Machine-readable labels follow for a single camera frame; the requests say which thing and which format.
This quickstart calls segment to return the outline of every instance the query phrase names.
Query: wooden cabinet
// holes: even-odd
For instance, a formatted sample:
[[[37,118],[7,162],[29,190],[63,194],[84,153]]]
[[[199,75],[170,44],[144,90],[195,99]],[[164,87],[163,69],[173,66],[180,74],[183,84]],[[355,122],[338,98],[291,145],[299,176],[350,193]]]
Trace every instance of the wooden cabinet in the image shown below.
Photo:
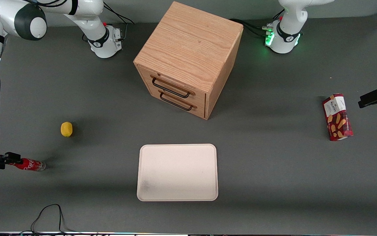
[[[148,91],[208,119],[235,63],[243,26],[173,2],[133,61]]]

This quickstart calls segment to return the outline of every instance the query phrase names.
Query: drawer handle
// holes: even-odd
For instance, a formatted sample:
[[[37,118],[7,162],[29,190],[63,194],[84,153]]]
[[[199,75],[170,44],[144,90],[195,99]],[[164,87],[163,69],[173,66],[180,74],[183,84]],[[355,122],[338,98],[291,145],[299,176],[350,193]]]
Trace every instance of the drawer handle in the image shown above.
[[[161,100],[163,100],[163,101],[165,101],[165,102],[167,102],[167,103],[169,103],[171,105],[174,105],[174,106],[176,106],[178,108],[181,108],[181,109],[183,109],[185,111],[190,111],[193,108],[193,105],[191,105],[190,108],[185,108],[183,106],[178,105],[177,103],[171,102],[168,99],[163,98],[162,96],[163,96],[163,93],[161,92],[161,95],[160,95]]]
[[[153,83],[156,87],[158,87],[158,88],[160,88],[160,89],[163,89],[163,90],[165,90],[165,91],[167,91],[167,92],[170,92],[170,93],[172,93],[173,95],[176,95],[176,96],[178,96],[178,97],[182,97],[182,98],[187,98],[187,97],[190,95],[190,92],[189,92],[189,91],[187,92],[187,95],[182,95],[182,94],[179,94],[179,93],[177,93],[177,92],[174,92],[174,91],[172,91],[172,90],[170,90],[170,89],[167,89],[167,88],[165,88],[164,86],[161,86],[161,85],[156,84],[156,83],[155,83],[156,80],[157,80],[157,78],[155,78],[155,77],[154,77],[154,79],[152,79],[152,83]]]

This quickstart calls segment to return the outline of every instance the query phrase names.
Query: lemon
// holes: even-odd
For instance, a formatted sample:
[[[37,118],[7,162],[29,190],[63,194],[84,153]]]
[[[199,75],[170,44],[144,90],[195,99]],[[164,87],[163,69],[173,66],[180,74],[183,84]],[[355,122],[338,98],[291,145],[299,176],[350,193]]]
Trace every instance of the lemon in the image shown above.
[[[60,133],[65,137],[70,137],[72,135],[73,128],[71,122],[64,122],[60,127]]]

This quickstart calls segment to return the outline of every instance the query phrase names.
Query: green indicator light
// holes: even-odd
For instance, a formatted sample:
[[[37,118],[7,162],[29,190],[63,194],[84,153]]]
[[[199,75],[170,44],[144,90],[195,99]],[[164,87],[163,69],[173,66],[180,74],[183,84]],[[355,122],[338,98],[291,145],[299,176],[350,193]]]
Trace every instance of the green indicator light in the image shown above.
[[[274,33],[271,33],[270,35],[267,36],[268,39],[266,39],[266,45],[267,46],[270,46],[271,43],[273,42],[273,39],[274,39]]]
[[[299,33],[299,35],[298,35],[298,37],[297,37],[297,39],[296,39],[296,42],[294,43],[295,46],[296,46],[297,43],[299,42],[299,38],[300,38],[300,33]]]

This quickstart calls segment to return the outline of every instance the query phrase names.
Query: white tray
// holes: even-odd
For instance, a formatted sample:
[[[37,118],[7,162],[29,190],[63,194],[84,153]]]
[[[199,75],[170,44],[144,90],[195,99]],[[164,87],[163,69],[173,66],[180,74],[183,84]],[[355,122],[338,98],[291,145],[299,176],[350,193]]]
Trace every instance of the white tray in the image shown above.
[[[217,196],[214,145],[145,145],[140,149],[139,200],[213,201]]]

